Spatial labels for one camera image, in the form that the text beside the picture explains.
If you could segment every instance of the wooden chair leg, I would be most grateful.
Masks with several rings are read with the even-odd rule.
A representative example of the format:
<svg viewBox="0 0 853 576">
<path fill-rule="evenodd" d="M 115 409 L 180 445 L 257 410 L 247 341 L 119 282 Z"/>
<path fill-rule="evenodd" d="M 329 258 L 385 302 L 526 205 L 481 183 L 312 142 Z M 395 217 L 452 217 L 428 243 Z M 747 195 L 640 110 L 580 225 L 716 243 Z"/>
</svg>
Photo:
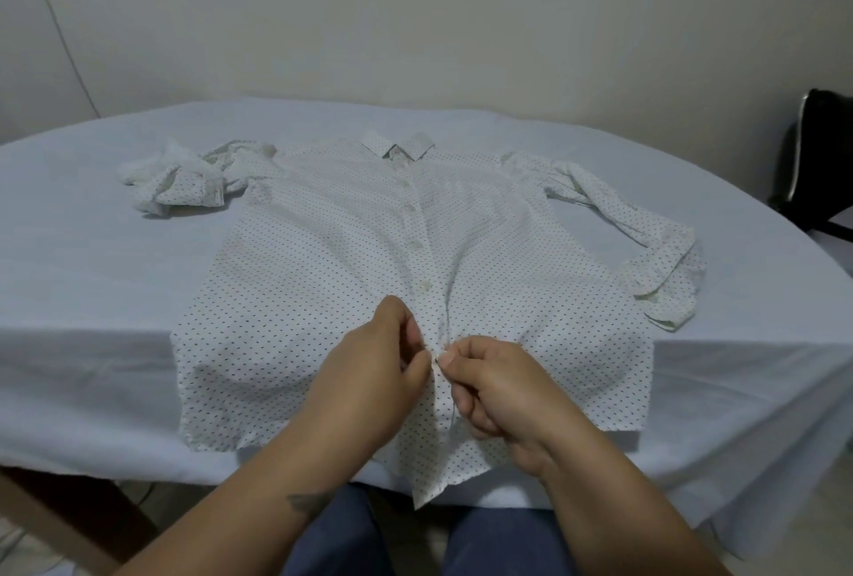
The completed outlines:
<svg viewBox="0 0 853 576">
<path fill-rule="evenodd" d="M 107 576 L 157 535 L 109 480 L 0 467 L 0 515 L 93 576 Z"/>
</svg>

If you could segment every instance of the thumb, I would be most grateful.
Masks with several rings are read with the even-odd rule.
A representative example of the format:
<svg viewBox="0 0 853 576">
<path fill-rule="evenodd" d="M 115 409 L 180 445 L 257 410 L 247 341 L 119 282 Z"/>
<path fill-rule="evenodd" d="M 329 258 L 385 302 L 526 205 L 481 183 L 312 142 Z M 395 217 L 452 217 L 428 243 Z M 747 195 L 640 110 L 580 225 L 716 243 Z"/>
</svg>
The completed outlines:
<svg viewBox="0 0 853 576">
<path fill-rule="evenodd" d="M 444 352 L 438 357 L 438 365 L 448 381 L 474 389 L 479 389 L 482 364 L 478 358 L 465 358 L 453 352 Z"/>
<path fill-rule="evenodd" d="M 426 349 L 421 349 L 412 358 L 409 367 L 403 372 L 403 383 L 413 398 L 421 396 L 424 388 L 432 376 L 432 354 Z"/>
</svg>

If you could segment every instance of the wall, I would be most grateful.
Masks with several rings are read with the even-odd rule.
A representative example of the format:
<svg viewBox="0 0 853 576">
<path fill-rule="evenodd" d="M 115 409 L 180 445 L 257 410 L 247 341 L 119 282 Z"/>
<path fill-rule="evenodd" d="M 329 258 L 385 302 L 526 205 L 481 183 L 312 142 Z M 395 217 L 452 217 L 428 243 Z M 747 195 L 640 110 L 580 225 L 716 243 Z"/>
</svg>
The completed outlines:
<svg viewBox="0 0 853 576">
<path fill-rule="evenodd" d="M 613 131 L 766 197 L 851 0 L 52 0 L 104 115 L 236 94 L 482 107 Z"/>
<path fill-rule="evenodd" d="M 0 0 L 0 143 L 94 117 L 44 0 Z"/>
</svg>

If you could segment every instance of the white polka dot shirt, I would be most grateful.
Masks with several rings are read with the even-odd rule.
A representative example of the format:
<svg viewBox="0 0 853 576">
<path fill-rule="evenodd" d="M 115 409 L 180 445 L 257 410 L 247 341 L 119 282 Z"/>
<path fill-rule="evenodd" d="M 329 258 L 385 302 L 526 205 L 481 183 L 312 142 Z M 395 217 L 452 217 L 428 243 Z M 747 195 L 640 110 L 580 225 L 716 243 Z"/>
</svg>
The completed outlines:
<svg viewBox="0 0 853 576">
<path fill-rule="evenodd" d="M 301 406 L 328 352 L 399 296 L 434 356 L 469 334 L 522 345 L 603 430 L 638 430 L 648 406 L 648 320 L 689 318 L 704 271 L 692 229 L 626 203 L 568 162 L 518 152 L 315 143 L 248 183 L 245 212 L 172 333 L 181 430 L 197 450 L 269 441 Z M 599 210 L 643 253 L 613 274 L 559 224 L 558 197 Z M 415 506 L 505 463 L 476 441 L 433 377 L 375 459 Z"/>
</svg>

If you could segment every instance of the blue jeans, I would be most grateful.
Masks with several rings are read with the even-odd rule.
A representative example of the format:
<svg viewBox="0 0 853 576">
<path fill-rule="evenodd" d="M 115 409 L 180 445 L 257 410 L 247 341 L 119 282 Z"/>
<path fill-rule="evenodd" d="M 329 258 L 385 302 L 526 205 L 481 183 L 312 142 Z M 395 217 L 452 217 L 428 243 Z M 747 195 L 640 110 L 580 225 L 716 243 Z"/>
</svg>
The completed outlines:
<svg viewBox="0 0 853 576">
<path fill-rule="evenodd" d="M 450 531 L 443 576 L 579 576 L 552 511 L 465 508 Z M 282 576 L 393 576 L 360 485 L 347 484 L 293 546 Z"/>
</svg>

